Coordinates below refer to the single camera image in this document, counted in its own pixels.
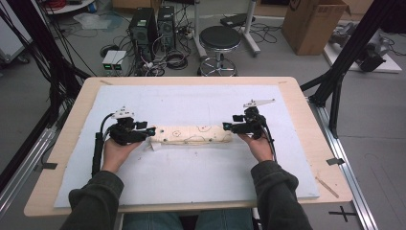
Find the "person's right leg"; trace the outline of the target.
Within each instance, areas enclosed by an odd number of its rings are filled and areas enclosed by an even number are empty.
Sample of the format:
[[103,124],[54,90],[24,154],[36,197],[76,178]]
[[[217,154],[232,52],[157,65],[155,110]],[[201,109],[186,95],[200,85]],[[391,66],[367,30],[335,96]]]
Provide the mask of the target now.
[[251,210],[203,211],[198,215],[195,230],[254,230]]

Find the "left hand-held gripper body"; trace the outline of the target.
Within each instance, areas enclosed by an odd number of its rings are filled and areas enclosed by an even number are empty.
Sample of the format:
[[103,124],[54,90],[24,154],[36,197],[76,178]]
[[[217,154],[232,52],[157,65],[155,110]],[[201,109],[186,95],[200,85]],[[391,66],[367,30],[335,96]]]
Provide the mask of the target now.
[[112,118],[116,119],[117,123],[112,125],[108,131],[110,138],[117,144],[126,146],[143,141],[143,134],[134,130],[136,123],[133,116],[134,113],[129,111],[125,106],[112,114]]

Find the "round white table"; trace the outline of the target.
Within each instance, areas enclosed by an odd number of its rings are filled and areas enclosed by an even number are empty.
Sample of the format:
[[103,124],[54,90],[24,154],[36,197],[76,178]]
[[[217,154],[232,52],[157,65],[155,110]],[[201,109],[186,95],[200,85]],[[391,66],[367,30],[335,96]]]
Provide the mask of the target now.
[[61,14],[82,10],[95,3],[95,0],[41,0],[40,6],[48,14]]

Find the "person's left leg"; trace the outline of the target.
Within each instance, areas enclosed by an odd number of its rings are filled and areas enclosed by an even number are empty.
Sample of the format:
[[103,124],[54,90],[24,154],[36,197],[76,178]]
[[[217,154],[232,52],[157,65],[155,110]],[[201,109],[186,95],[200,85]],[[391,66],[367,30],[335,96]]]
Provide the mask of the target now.
[[140,213],[124,215],[123,230],[183,230],[183,226],[174,213]]

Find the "black flat case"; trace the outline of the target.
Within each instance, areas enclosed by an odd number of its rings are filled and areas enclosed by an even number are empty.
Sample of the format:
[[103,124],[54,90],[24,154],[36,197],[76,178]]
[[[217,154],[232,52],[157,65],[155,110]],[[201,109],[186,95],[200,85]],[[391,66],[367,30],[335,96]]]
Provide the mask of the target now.
[[242,27],[246,25],[247,21],[247,14],[246,13],[238,13],[232,16],[224,16],[220,19],[220,24],[226,27],[234,28],[234,27]]

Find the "person's leg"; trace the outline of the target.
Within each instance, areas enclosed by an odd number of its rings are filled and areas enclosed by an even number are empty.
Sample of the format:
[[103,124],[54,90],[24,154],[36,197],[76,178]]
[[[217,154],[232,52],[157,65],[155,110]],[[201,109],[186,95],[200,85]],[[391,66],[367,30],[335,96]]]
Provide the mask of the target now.
[[183,230],[183,226],[174,213],[140,213],[124,215],[123,230]]
[[198,215],[195,230],[254,230],[251,210],[203,211]]

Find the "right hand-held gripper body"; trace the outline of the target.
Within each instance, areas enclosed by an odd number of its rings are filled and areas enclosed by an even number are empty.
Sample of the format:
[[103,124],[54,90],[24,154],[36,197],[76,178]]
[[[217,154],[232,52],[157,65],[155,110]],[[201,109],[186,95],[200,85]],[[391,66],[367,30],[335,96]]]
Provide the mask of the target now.
[[263,131],[269,130],[266,124],[266,118],[259,114],[258,107],[264,104],[273,103],[275,100],[251,100],[249,103],[243,105],[244,108],[244,122],[235,122],[234,133],[252,133],[255,139],[259,139]]

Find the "black round stool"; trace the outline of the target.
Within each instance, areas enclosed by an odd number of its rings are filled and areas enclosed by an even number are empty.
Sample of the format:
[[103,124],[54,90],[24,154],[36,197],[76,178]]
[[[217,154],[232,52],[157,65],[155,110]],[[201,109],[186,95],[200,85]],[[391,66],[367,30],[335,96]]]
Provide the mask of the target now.
[[206,57],[201,61],[197,74],[203,77],[236,76],[236,65],[224,57],[224,54],[234,51],[240,42],[240,34],[233,28],[212,26],[204,29],[199,35],[199,43],[206,51],[214,52],[214,56]]

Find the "aluminium rail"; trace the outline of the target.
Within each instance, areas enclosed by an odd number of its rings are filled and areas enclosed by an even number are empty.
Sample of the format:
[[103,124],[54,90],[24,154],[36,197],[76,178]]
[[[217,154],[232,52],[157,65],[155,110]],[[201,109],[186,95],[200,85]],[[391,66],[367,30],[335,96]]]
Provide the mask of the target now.
[[365,199],[363,192],[358,184],[356,176],[350,165],[350,161],[345,153],[345,150],[339,140],[339,138],[333,135],[333,132],[329,129],[329,115],[324,107],[318,107],[313,103],[308,103],[312,110],[316,120],[319,123],[319,127],[327,139],[327,143],[332,150],[334,158],[338,161],[338,167],[344,174],[344,177],[350,187],[352,193],[352,205],[354,207],[356,216],[360,221],[360,225],[363,230],[378,230],[378,226],[372,215],[372,211]]
[[56,134],[57,131],[54,127],[45,128],[34,140],[34,144],[29,148],[28,154],[23,158],[16,172],[11,176],[11,180],[0,193],[0,219],[4,217],[11,207],[12,202],[28,180],[30,174],[34,171],[40,158],[51,147]]

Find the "person's left hand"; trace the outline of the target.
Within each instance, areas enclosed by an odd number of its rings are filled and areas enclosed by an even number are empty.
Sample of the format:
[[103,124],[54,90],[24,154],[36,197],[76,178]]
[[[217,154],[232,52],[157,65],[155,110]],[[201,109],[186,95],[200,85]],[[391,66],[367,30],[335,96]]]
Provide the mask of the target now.
[[113,139],[108,139],[103,148],[103,164],[101,169],[116,173],[121,165],[128,158],[129,154],[137,149],[141,142],[132,143],[126,146],[117,144]]

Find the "white base board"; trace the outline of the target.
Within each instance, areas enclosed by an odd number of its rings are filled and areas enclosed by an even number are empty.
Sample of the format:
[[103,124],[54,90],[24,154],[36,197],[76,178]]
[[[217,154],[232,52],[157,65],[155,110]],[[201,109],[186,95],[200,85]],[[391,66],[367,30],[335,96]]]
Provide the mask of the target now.
[[[387,46],[390,50],[390,39],[381,35],[380,31],[377,31],[371,38],[371,40],[367,43],[374,43],[376,45],[383,45]],[[339,54],[343,50],[344,47],[340,47],[338,44],[331,44],[327,43],[324,48],[324,55],[327,58],[327,61],[330,65],[332,65],[335,60],[338,58]],[[373,72],[381,72],[381,73],[400,73],[402,69],[389,57],[388,53],[383,56],[385,62],[380,64]],[[351,67],[351,71],[359,71],[364,72],[360,69],[358,64],[354,62]]]

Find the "person's right hand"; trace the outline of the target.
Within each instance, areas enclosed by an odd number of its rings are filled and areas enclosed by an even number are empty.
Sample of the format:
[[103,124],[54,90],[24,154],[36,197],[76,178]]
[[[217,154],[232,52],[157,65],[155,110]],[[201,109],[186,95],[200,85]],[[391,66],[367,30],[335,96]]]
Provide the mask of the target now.
[[259,163],[274,160],[273,151],[264,134],[262,134],[259,139],[250,137],[248,134],[239,134],[238,137],[248,145],[253,156]]

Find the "clear plastic bag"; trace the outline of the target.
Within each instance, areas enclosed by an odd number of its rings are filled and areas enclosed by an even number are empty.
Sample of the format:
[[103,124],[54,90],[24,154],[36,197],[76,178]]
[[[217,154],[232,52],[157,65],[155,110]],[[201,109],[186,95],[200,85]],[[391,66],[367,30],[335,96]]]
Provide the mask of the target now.
[[73,17],[84,30],[105,30],[111,24],[110,20],[102,19],[100,16],[88,12],[77,14]]

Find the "thin wooden stick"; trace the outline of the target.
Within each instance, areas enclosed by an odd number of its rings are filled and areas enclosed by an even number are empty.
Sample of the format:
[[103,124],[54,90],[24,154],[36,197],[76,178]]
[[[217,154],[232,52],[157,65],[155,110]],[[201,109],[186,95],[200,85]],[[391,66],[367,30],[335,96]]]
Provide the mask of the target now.
[[339,195],[331,188],[328,186],[328,184],[322,180],[321,178],[319,178],[318,176],[315,177],[315,179],[323,186],[325,187],[333,196],[335,196],[336,198],[339,198]]

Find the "cream cloth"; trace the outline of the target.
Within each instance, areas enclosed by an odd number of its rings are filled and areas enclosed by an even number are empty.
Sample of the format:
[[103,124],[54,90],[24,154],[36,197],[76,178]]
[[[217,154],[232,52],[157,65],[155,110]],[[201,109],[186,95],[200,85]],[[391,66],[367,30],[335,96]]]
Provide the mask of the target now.
[[233,133],[222,126],[157,126],[149,138],[147,149],[157,151],[163,146],[211,146],[228,144]]

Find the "white metal stand leg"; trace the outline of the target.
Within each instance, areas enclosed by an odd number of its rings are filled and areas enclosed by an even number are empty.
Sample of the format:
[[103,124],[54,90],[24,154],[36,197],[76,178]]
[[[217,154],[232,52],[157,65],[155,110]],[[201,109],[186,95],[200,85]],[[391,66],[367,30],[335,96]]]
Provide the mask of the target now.
[[200,23],[199,23],[199,16],[200,16],[200,10],[199,10],[199,5],[200,5],[200,0],[193,0],[194,3],[194,29],[193,29],[193,41],[196,46],[197,52],[199,54],[199,57],[201,59],[204,59],[207,57],[206,50],[203,48],[203,46],[200,44]]
[[244,36],[247,44],[251,48],[252,55],[254,58],[260,53],[260,48],[259,48],[257,42],[254,40],[254,38],[252,38],[252,36],[250,34],[256,3],[257,3],[257,0],[249,0],[245,27],[244,27],[244,32],[243,32],[243,36]]

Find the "grey machine part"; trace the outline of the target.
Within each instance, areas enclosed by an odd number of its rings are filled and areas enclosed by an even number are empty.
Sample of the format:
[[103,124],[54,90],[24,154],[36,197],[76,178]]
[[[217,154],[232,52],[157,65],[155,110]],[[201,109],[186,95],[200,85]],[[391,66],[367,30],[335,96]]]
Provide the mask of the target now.
[[351,35],[355,30],[355,25],[350,22],[347,25],[339,25],[333,31],[328,42],[331,44],[338,44],[340,47],[344,47]]

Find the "black tape cross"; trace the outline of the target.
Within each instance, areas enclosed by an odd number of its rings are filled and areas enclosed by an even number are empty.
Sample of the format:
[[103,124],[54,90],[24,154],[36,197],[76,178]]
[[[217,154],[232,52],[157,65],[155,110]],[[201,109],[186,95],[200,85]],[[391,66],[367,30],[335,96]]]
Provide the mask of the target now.
[[339,206],[340,210],[339,211],[329,211],[328,213],[330,215],[334,215],[334,216],[341,216],[344,220],[344,222],[348,222],[349,221],[349,217],[356,217],[357,214],[354,212],[348,212],[344,209],[343,206]]

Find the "brown cardboard box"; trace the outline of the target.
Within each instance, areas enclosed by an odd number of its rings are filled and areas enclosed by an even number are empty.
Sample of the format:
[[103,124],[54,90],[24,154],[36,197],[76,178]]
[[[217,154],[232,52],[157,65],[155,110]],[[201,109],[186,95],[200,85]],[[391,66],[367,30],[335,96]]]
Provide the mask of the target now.
[[282,34],[296,55],[320,55],[348,9],[343,0],[290,0]]

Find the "white foam board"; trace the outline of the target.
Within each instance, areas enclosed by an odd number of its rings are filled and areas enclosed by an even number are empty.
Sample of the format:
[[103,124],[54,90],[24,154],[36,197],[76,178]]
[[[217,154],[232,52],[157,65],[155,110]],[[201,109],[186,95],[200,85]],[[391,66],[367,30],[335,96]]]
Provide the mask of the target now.
[[[137,121],[146,121],[157,134],[170,126],[195,126],[205,133],[212,126],[232,122],[251,101],[259,102],[274,140],[278,163],[299,180],[299,198],[320,195],[306,161],[303,147],[292,124],[280,88],[276,85],[106,85],[81,130],[66,166],[56,197],[57,208],[69,204],[71,190],[91,177],[95,134],[101,126],[110,127],[110,113],[125,107]],[[155,145],[146,140],[121,166],[118,176],[124,182],[122,205],[192,204],[218,201],[255,201],[250,171],[257,161],[236,135],[217,143],[213,138],[182,144]]]

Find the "black machine part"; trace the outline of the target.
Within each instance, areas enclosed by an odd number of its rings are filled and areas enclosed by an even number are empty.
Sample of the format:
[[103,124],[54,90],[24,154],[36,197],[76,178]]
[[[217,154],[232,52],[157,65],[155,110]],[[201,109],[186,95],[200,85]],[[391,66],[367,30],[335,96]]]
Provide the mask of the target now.
[[355,62],[358,64],[362,71],[372,72],[380,64],[385,62],[383,56],[386,55],[388,51],[389,48],[387,46],[369,43],[366,45]]

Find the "grey panel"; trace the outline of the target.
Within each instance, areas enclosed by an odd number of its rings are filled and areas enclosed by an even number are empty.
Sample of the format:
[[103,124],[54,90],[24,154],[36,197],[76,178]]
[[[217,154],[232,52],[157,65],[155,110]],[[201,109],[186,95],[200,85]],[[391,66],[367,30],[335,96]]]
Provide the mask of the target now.
[[[28,40],[29,43],[32,42],[31,37],[6,0],[0,0],[0,12],[3,12],[6,18],[11,20],[12,25]],[[24,45],[21,43],[15,32],[0,16],[0,61],[3,63],[11,63],[24,49]]]

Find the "white power supply box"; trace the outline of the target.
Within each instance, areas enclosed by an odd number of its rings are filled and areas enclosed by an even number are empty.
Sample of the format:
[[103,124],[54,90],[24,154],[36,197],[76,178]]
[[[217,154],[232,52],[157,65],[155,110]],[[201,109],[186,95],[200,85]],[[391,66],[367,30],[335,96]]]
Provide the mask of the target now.
[[112,66],[115,71],[122,71],[124,69],[126,51],[117,51],[112,61]]
[[117,54],[117,52],[114,50],[109,50],[106,53],[106,55],[102,61],[102,66],[106,71],[113,69],[113,62],[114,62],[116,54]]

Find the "black computer tower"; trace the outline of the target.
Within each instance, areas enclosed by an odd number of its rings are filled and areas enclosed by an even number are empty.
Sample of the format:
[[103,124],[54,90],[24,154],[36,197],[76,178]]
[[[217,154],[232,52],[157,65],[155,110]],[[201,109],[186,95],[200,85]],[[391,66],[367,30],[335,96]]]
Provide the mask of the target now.
[[175,49],[174,6],[161,6],[157,23],[162,46],[167,50]]
[[154,61],[158,38],[154,8],[137,8],[128,29],[135,53],[144,60]]

